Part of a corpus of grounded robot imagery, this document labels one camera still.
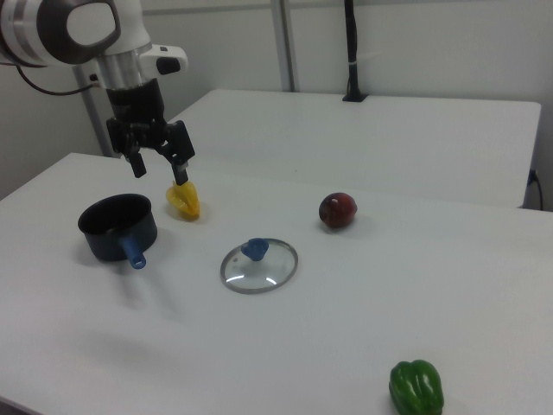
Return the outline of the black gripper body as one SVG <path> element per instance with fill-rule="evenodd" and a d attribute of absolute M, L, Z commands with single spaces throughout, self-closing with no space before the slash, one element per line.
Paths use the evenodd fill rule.
<path fill-rule="evenodd" d="M 130 89 L 107 90 L 113 117 L 106 121 L 113 148 L 127 148 L 127 136 L 138 126 L 137 140 L 141 147 L 154 148 L 164 141 L 165 105 L 158 80 L 151 80 Z"/>

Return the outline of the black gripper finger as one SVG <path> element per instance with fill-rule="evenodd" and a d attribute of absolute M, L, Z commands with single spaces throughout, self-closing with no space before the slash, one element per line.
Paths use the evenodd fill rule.
<path fill-rule="evenodd" d="M 106 126 L 113 151 L 124 156 L 136 178 L 144 176 L 147 170 L 140 154 L 137 135 L 131 125 L 115 118 L 110 118 L 106 121 Z"/>
<path fill-rule="evenodd" d="M 161 133 L 161 142 L 157 152 L 171 164 L 175 183 L 181 186 L 188 182 L 188 161 L 195 156 L 187 127 L 178 120 L 164 125 Z"/>

